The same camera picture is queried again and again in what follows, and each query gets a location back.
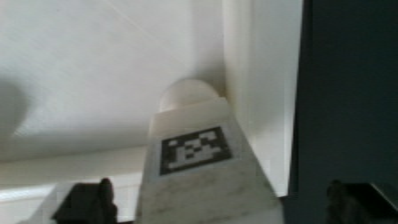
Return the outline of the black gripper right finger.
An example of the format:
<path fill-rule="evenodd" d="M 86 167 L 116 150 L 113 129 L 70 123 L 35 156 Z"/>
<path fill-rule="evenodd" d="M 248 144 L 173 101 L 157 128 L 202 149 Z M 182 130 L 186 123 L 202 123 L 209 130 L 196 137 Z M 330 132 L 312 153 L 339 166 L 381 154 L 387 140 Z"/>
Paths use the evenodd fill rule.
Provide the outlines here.
<path fill-rule="evenodd" d="M 326 224 L 398 224 L 398 189 L 374 182 L 330 182 Z"/>

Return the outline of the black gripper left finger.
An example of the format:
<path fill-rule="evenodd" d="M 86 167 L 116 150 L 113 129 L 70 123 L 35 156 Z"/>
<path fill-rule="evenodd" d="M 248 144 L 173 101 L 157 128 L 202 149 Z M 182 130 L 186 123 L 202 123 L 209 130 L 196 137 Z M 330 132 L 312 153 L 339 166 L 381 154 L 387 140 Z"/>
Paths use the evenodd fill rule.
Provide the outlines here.
<path fill-rule="evenodd" d="M 51 220 L 56 224 L 116 224 L 113 186 L 108 178 L 97 183 L 77 183 L 72 186 Z"/>

